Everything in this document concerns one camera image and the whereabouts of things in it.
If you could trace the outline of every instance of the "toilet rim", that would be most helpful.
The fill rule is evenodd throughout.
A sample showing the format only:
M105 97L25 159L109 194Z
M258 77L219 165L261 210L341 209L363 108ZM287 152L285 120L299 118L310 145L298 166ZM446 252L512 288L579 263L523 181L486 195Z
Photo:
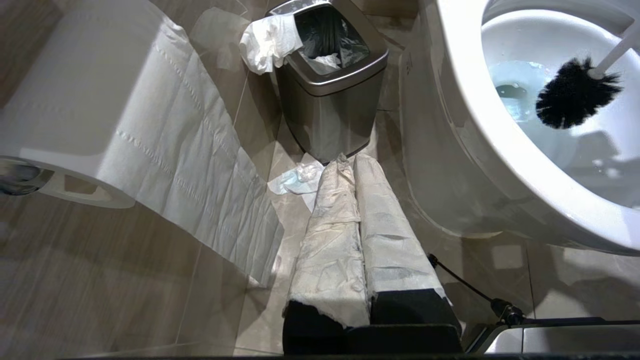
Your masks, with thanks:
M640 211L601 198L565 174L520 130L497 94L486 91L493 83L484 61L480 29L491 0L464 0L463 6L461 1L437 0L442 31L455 81L471 116L491 119L475 121L489 146L530 191L576 226L619 246L640 250ZM465 86L460 79L466 79Z

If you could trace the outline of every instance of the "toilet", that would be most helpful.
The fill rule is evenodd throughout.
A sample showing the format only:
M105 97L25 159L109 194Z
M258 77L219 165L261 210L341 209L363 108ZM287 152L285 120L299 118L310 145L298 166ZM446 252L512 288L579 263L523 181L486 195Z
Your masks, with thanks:
M548 81L574 56L597 63L640 20L640 2L419 4L401 58L400 93L404 167L422 216L465 238L511 232L551 245L640 255L637 51L610 70L622 74L622 93L568 130L543 126L534 100L518 105L526 117L513 116L503 103L512 99L496 90L512 76L518 91L535 98L544 82L527 80L532 76ZM510 62L516 65L505 65ZM522 67L526 63L535 74Z

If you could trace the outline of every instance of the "toilet brush handle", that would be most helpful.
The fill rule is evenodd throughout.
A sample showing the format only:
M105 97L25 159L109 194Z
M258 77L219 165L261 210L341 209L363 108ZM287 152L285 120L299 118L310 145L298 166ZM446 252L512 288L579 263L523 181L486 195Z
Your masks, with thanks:
M605 58L595 68L589 70L589 76L594 79L602 79L604 72L607 71L614 62L618 61L629 49L640 41L640 20L636 20L626 30L624 37L616 47L605 56Z

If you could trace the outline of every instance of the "black bristles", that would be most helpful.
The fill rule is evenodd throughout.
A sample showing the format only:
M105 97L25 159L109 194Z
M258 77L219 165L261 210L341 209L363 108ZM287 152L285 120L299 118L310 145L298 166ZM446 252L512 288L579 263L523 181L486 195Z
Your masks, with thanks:
M591 58L583 63L574 58L560 68L538 95L536 112L544 124L556 129L581 125L622 91L616 86L619 75L593 79L588 74L590 69Z

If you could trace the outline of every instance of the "stainless steel trash can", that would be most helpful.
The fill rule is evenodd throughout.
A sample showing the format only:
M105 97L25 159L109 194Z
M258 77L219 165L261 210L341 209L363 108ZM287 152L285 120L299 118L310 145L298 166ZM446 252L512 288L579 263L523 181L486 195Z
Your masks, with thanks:
M350 155L359 151L369 143L376 116L387 66L384 40L350 0L290 0L271 9L268 15L286 13L294 14L298 33L305 43L301 51L293 52L285 65L276 69L280 102L289 129L302 149L322 163L334 160L340 153ZM335 24L322 23L331 21ZM317 29L306 31L307 26ZM320 50L308 51L318 44L313 38L306 41L305 37L310 37L307 33L326 37L333 29L340 33L337 36L344 36L346 40L339 40L345 46L360 42L360 49L366 49L358 56L340 49L337 56L341 68L322 73L310 66L311 57L305 54L331 55L332 49L320 45Z

